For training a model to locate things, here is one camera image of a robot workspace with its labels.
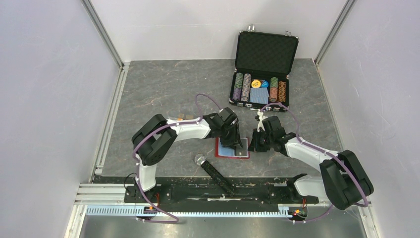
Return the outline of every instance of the marble surface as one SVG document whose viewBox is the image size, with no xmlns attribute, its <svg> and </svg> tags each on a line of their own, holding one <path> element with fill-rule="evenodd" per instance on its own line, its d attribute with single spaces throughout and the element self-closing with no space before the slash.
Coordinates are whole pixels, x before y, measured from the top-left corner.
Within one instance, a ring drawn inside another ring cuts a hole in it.
<svg viewBox="0 0 420 238">
<path fill-rule="evenodd" d="M 112 132 L 103 176 L 126 176 L 134 171 L 135 161 L 131 137 L 152 116 L 165 118 L 180 113 L 198 115 L 194 104 L 197 93 L 214 97 L 222 107 L 230 107 L 240 121 L 241 136 L 252 137 L 257 126 L 256 111 L 228 104 L 234 60 L 159 60 L 133 61 L 127 75 L 123 95 Z M 204 114 L 217 107 L 204 97 L 199 98 Z M 320 78 L 311 59 L 296 59 L 290 74 L 290 108 L 301 124 L 306 140 L 339 150 L 340 145 L 328 108 Z M 267 113 L 280 118 L 286 132 L 294 132 L 296 124 L 288 113 Z M 319 175 L 307 164 L 280 153 L 251 153 L 249 159 L 214 157 L 214 139 L 190 139 L 172 145 L 157 166 L 157 177 L 207 176 L 194 162 L 203 153 L 226 177 L 293 177 L 301 173 Z"/>
</svg>

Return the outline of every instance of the black foam lining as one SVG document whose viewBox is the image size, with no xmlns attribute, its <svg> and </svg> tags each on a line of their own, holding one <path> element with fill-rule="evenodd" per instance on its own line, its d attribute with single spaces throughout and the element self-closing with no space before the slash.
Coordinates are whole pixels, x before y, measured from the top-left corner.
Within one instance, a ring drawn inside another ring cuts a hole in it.
<svg viewBox="0 0 420 238">
<path fill-rule="evenodd" d="M 241 32 L 236 68 L 289 74 L 298 42 L 294 36 Z"/>
</svg>

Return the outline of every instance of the open case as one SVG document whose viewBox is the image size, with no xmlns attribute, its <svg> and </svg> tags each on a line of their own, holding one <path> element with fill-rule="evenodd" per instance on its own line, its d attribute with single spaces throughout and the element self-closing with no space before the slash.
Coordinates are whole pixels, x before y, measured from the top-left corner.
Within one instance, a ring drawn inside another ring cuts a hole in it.
<svg viewBox="0 0 420 238">
<path fill-rule="evenodd" d="M 229 95 L 229 103 L 239 107 L 261 109 L 265 104 L 241 101 L 243 98 L 234 97 L 236 74 L 250 74 L 251 82 L 255 79 L 268 82 L 268 94 L 270 94 L 271 78 L 276 77 L 278 82 L 285 87 L 284 99 L 280 102 L 289 106 L 289 78 L 293 60 L 298 47 L 299 38 L 289 35 L 278 35 L 254 31 L 242 31 L 238 37 L 236 50 L 235 73 Z M 280 106 L 267 107 L 267 111 L 281 111 Z"/>
</svg>

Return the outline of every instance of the white panel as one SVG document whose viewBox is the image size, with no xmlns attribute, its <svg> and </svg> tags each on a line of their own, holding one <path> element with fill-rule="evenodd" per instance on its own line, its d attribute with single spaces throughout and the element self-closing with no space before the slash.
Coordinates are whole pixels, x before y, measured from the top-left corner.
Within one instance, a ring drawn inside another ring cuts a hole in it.
<svg viewBox="0 0 420 238">
<path fill-rule="evenodd" d="M 78 0 L 0 3 L 1 236 L 58 238 L 118 77 Z"/>
<path fill-rule="evenodd" d="M 357 1 L 320 65 L 343 144 L 373 183 L 385 238 L 420 232 L 411 215 L 420 212 L 419 11 L 417 0 Z"/>
<path fill-rule="evenodd" d="M 238 32 L 300 37 L 297 58 L 314 58 L 345 0 L 93 0 L 124 61 L 233 59 Z"/>
</svg>

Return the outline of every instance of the purple hose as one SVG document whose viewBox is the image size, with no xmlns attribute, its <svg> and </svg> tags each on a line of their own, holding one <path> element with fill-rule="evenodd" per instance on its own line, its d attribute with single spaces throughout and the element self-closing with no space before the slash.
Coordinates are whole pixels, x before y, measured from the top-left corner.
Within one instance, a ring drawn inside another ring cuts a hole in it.
<svg viewBox="0 0 420 238">
<path fill-rule="evenodd" d="M 166 129 L 166 128 L 168 128 L 168 127 L 171 127 L 171 126 L 177 126 L 177 125 L 185 125 L 185 124 L 196 124 L 196 123 L 198 123 L 198 122 L 201 122 L 202 120 L 203 120 L 203 111 L 201 110 L 201 108 L 200 108 L 200 105 L 198 104 L 198 102 L 197 102 L 197 98 L 198 98 L 198 96 L 205 96 L 205 97 L 207 97 L 207 98 L 209 98 L 210 100 L 212 100 L 215 104 L 216 104 L 216 106 L 219 108 L 219 110 L 221 110 L 221 107 L 220 107 L 220 105 L 216 102 L 216 100 L 215 99 L 213 99 L 212 97 L 210 97 L 210 96 L 208 96 L 208 95 L 206 95 L 206 94 L 204 94 L 204 93 L 199 93 L 199 94 L 197 94 L 196 95 L 196 99 L 195 99 L 195 102 L 196 102 L 196 106 L 197 106 L 197 109 L 198 109 L 198 111 L 200 112 L 200 119 L 198 120 L 198 121 L 179 121 L 179 122 L 175 122 L 175 123 L 171 123 L 171 124 L 167 124 L 167 125 L 164 125 L 164 126 L 161 126 L 161 127 L 159 127 L 158 129 L 156 129 L 156 130 L 154 130 L 154 131 L 152 131 L 150 134 L 148 134 L 142 141 L 140 141 L 140 143 L 136 146 L 136 148 L 134 148 L 134 150 L 133 150 L 133 153 L 131 153 L 131 156 L 133 157 L 133 159 L 136 161 L 136 170 L 137 171 L 140 171 L 140 163 L 141 163 L 141 161 L 136 157 L 136 152 L 137 152 L 137 150 L 139 150 L 139 148 L 148 140 L 148 139 L 150 139 L 153 135 L 155 135 L 156 133 L 158 133 L 159 131 L 161 131 L 161 130 L 163 130 L 163 129 Z M 162 212 L 163 214 L 165 214 L 165 215 L 167 215 L 167 216 L 170 216 L 170 217 L 172 217 L 172 218 L 174 218 L 175 219 L 175 221 L 154 221 L 154 220 L 143 220 L 144 222 L 150 222 L 150 223 L 165 223 L 165 224 L 175 224 L 175 223 L 178 223 L 179 222 L 179 218 L 178 217 L 176 217 L 176 216 L 174 216 L 174 215 L 172 215 L 172 214 L 169 214 L 169 213 L 167 213 L 167 212 L 165 212 L 165 211 L 163 211 L 162 209 L 160 209 L 160 208 L 158 208 L 157 206 L 155 206 L 152 202 L 150 202 L 150 200 L 146 197 L 146 195 L 145 195 L 145 193 L 144 193 L 144 191 L 143 191 L 143 189 L 142 189 L 142 187 L 141 187 L 141 185 L 140 185 L 140 175 L 139 174 L 136 174 L 136 184 L 137 184 L 137 186 L 139 187 L 139 190 L 140 190 L 140 193 L 142 194 L 142 196 L 143 196 L 143 198 L 145 199 L 145 201 L 147 202 L 147 203 L 149 203 L 152 207 L 154 207 L 157 211 L 159 211 L 159 212 Z"/>
<path fill-rule="evenodd" d="M 339 158 L 337 158 L 337 156 L 335 156 L 335 155 L 331 154 L 330 152 L 327 152 L 327 151 L 325 151 L 325 150 L 323 150 L 323 149 L 321 149 L 321 148 L 319 148 L 317 146 L 314 146 L 314 145 L 311 145 L 309 143 L 306 143 L 306 142 L 302 141 L 302 139 L 299 136 L 299 127 L 300 127 L 299 126 L 299 121 L 298 121 L 297 117 L 295 116 L 295 114 L 291 110 L 289 110 L 289 108 L 286 107 L 285 105 L 283 105 L 281 103 L 269 103 L 269 104 L 265 105 L 263 108 L 261 108 L 260 111 L 262 112 L 264 110 L 264 108 L 266 108 L 268 106 L 271 106 L 271 105 L 279 105 L 282 108 L 286 109 L 288 112 L 290 112 L 290 114 L 292 115 L 293 119 L 296 122 L 296 138 L 298 139 L 298 141 L 301 142 L 302 144 L 304 144 L 304 145 L 312 148 L 312 149 L 315 149 L 315 150 L 317 150 L 317 151 L 319 151 L 319 152 L 321 152 L 323 154 L 326 154 L 328 156 L 331 156 L 346 171 L 346 173 L 348 174 L 348 176 L 350 177 L 350 179 L 352 180 L 352 182 L 355 184 L 355 186 L 356 186 L 357 190 L 359 191 L 360 195 L 362 196 L 362 199 L 363 199 L 364 204 L 356 203 L 355 205 L 356 206 L 359 206 L 359 207 L 368 207 L 369 206 L 368 199 L 366 198 L 366 195 L 363 192 L 362 187 L 360 187 L 360 184 L 357 182 L 357 180 L 354 177 L 354 175 L 350 172 L 350 169 Z M 328 215 L 328 213 L 329 213 L 329 211 L 331 209 L 332 209 L 332 205 L 329 207 L 329 209 L 328 209 L 327 212 L 325 212 L 324 214 L 322 214 L 321 216 L 319 216 L 317 218 L 309 219 L 309 220 L 305 221 L 305 223 L 306 222 L 316 221 L 316 220 L 318 220 L 318 219 L 320 219 L 320 218 Z"/>
</svg>

